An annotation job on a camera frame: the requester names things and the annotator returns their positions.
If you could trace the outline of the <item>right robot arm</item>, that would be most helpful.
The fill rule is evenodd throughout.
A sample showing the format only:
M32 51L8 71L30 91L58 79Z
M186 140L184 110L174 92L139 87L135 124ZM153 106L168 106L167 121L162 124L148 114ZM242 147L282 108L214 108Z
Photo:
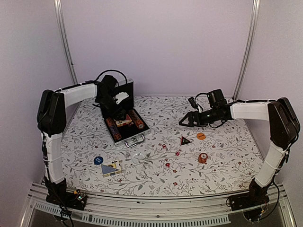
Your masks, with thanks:
M252 180L253 188L245 195L248 206L255 206L263 199L264 189L269 186L274 176L280 171L284 162L288 161L291 146L298 140L300 123L286 97L266 101L236 101L228 103L224 97L208 96L211 109L201 111L194 98L189 102L196 111L188 112L180 121L180 126L202 127L216 121L228 120L262 120L269 122L270 147L263 166Z

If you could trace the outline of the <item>blue playing card deck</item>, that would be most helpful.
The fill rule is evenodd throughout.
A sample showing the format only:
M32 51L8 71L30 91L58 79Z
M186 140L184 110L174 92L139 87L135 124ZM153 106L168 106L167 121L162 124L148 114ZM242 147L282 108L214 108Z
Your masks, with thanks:
M101 164L101 172L103 177L109 177L122 173L122 166L120 161L116 160L108 164Z

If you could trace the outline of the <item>orange round button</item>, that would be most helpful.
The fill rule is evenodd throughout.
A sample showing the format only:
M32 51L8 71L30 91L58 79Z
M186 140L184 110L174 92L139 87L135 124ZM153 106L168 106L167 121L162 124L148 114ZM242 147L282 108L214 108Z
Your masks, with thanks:
M206 139L206 136L205 136L204 133L198 133L198 134L196 135L196 137L197 137L199 140L205 140L205 139Z

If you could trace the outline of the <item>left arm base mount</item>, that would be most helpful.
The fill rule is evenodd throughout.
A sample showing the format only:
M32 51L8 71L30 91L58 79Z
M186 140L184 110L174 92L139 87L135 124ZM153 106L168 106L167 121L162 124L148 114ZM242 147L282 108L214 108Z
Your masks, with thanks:
M46 201L67 208L84 210L87 202L87 194L80 190L68 192L64 188L52 188L48 190Z

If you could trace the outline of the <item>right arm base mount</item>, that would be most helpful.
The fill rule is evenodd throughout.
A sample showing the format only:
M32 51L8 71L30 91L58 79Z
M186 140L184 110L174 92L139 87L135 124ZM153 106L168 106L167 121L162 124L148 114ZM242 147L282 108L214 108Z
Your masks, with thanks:
M251 196L249 192L231 195L226 200L226 206L232 211L242 210L244 218L249 222L260 221L269 203L267 193L261 196Z

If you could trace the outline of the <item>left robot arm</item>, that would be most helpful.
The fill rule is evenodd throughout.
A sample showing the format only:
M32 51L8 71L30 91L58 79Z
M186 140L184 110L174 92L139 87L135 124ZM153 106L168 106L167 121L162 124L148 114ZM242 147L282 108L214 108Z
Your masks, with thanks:
M61 184L64 174L61 162L61 140L66 128L66 109L85 99L94 98L116 119L126 116L122 102L130 97L126 91L115 92L118 81L110 75L101 81L88 81L57 91L44 90L37 113L37 127L42 137L46 182Z

